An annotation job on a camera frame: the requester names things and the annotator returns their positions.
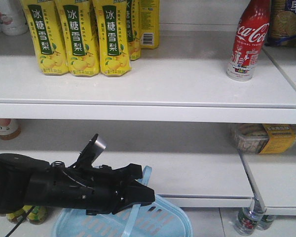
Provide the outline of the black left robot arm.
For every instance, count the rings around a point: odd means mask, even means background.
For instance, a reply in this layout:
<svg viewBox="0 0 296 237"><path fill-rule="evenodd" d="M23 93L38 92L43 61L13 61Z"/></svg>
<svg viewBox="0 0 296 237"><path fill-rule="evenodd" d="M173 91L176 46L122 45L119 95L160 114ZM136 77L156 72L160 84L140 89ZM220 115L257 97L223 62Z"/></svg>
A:
<svg viewBox="0 0 296 237"><path fill-rule="evenodd" d="M150 205L154 190L141 184L142 167L94 168L91 156L71 166L20 154L0 154L0 214L24 205L84 209L89 215L116 214L135 204Z"/></svg>

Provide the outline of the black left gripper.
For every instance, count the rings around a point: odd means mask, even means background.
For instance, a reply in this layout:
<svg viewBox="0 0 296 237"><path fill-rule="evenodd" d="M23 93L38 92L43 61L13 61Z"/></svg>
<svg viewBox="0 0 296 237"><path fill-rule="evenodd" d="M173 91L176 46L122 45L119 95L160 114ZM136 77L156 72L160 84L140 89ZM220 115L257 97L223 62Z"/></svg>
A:
<svg viewBox="0 0 296 237"><path fill-rule="evenodd" d="M155 201L154 190L132 179L142 178L142 166L129 164L111 169L51 167L30 177L26 205L85 209L95 214L116 214L135 204Z"/></svg>

